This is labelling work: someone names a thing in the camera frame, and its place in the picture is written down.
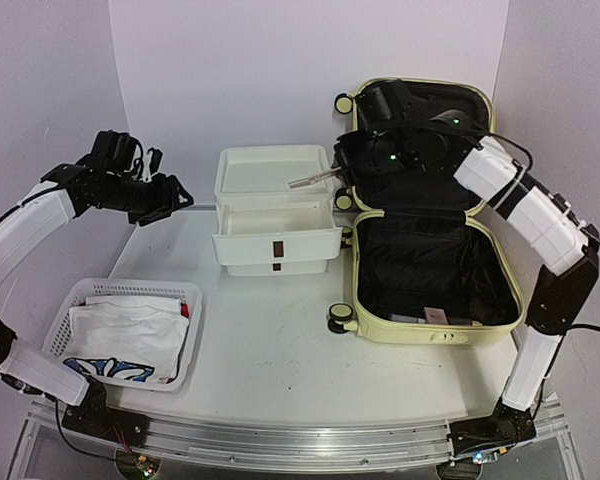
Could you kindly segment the white three-drawer storage cabinet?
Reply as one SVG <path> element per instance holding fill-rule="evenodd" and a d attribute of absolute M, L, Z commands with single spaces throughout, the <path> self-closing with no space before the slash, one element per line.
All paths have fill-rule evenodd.
<path fill-rule="evenodd" d="M 227 148 L 214 187 L 218 263 L 234 277 L 317 274 L 340 252 L 329 178 L 290 189 L 293 180 L 330 170 L 319 145 Z"/>

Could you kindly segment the red printed t-shirt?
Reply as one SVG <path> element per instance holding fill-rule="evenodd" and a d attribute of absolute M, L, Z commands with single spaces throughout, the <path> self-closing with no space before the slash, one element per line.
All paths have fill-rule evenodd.
<path fill-rule="evenodd" d="M 189 307 L 188 307 L 188 305 L 187 305 L 186 303 L 182 303 L 182 304 L 181 304 L 181 308 L 180 308 L 180 310 L 181 310 L 181 315 L 182 315 L 183 317 L 185 317 L 185 318 L 187 318 L 187 319 L 189 319 L 189 318 L 190 318 Z"/>

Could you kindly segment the pale yellow hard-shell suitcase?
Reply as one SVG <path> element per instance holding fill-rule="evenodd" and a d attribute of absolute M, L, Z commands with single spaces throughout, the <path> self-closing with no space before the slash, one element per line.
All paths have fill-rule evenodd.
<path fill-rule="evenodd" d="M 385 344 L 478 346 L 508 336 L 525 303 L 484 202 L 453 177 L 483 133 L 495 129 L 490 99 L 444 81 L 379 78 L 341 93 L 335 110 L 349 132 L 398 135 L 410 171 L 336 191 L 352 211 L 341 244 L 350 250 L 352 295 L 331 305 L 328 329 Z M 448 325 L 426 322 L 443 309 Z"/>

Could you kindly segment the white perforated plastic basket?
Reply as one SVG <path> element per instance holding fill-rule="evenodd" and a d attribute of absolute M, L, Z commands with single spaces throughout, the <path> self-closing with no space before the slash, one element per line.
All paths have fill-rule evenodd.
<path fill-rule="evenodd" d="M 193 283 L 83 279 L 59 308 L 43 350 L 108 385 L 176 392 L 194 362 L 202 306 Z"/>

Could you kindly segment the white blue-print t-shirt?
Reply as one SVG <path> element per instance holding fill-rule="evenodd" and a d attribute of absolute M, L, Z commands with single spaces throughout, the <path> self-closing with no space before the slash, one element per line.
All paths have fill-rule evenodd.
<path fill-rule="evenodd" d="M 168 384 L 190 320 L 177 298 L 91 296 L 69 309 L 62 363 L 82 374 L 140 384 Z"/>

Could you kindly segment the small pink cosmetic box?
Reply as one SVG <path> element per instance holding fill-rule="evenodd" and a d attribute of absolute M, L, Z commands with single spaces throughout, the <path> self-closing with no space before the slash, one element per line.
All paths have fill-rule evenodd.
<path fill-rule="evenodd" d="M 424 308 L 425 319 L 429 324 L 435 325 L 448 325 L 448 318 L 443 309 L 433 308 L 433 307 L 425 307 Z"/>

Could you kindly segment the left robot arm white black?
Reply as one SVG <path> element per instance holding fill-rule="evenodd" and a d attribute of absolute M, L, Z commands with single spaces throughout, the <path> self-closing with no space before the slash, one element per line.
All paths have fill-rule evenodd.
<path fill-rule="evenodd" d="M 0 290 L 49 238 L 90 210 L 120 212 L 129 224 L 149 226 L 194 204 L 174 174 L 163 173 L 163 153 L 128 132 L 102 130 L 86 154 L 45 173 L 0 216 Z M 77 406 L 76 421 L 94 437 L 114 428 L 114 415 L 88 398 L 96 384 L 33 346 L 0 316 L 0 380 L 25 393 Z"/>

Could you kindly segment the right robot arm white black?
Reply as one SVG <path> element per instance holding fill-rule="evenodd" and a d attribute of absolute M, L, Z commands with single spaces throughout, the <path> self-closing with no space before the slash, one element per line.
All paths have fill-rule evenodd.
<path fill-rule="evenodd" d="M 599 277 L 600 237 L 509 153 L 490 99 L 443 81 L 376 79 L 335 98 L 350 115 L 334 161 L 340 209 L 356 208 L 359 332 L 426 343 L 470 341 L 523 324 L 526 337 L 483 433 L 520 430 Z"/>

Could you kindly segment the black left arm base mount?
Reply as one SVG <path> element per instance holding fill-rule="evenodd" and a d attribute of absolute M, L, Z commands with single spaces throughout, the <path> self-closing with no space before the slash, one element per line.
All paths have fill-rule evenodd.
<path fill-rule="evenodd" d="M 108 406 L 105 386 L 93 378 L 87 381 L 84 399 L 77 406 L 66 407 L 61 426 L 71 432 L 118 442 L 127 447 L 142 447 L 148 433 L 149 418 Z"/>

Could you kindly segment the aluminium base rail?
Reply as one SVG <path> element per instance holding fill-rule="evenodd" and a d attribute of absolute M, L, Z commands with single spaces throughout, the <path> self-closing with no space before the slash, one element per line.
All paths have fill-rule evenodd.
<path fill-rule="evenodd" d="M 569 427 L 558 400 L 549 400 L 533 413 L 536 437 L 509 448 L 483 451 L 468 458 L 452 457 L 448 421 L 354 427 L 256 426 L 168 416 L 147 416 L 142 447 L 70 434 L 122 452 L 175 459 L 199 465 L 259 472 L 352 473 L 393 471 L 463 459 L 484 463 L 508 451 L 557 437 L 565 446 Z"/>

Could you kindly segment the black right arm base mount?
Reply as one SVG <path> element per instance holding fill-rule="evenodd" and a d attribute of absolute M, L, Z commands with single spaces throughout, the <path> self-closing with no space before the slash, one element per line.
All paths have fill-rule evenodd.
<path fill-rule="evenodd" d="M 483 451 L 509 448 L 536 437 L 535 416 L 530 408 L 517 410 L 499 399 L 490 415 L 453 421 L 447 438 L 454 459 Z"/>

